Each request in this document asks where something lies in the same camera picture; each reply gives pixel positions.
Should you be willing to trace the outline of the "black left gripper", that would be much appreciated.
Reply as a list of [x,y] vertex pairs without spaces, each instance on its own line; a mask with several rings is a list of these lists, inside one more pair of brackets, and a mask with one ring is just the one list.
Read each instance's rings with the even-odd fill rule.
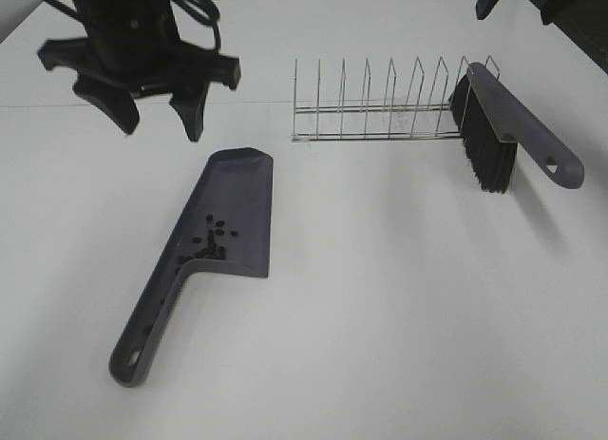
[[47,70],[66,67],[77,73],[73,92],[101,110],[124,134],[131,135],[140,121],[136,98],[168,94],[190,142],[203,131],[204,107],[209,84],[235,90],[241,78],[237,57],[226,56],[179,41],[164,45],[149,67],[110,70],[87,38],[48,40],[37,55]]

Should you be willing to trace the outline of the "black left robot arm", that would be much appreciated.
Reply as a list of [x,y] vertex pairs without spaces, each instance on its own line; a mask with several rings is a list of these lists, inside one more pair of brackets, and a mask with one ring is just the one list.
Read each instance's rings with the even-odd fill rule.
[[37,52],[43,67],[75,71],[74,94],[126,135],[140,121],[137,100],[167,95],[187,138],[197,142],[210,85],[238,87],[239,59],[220,51],[220,13],[213,0],[71,0],[71,7],[42,1],[86,32],[46,40]]

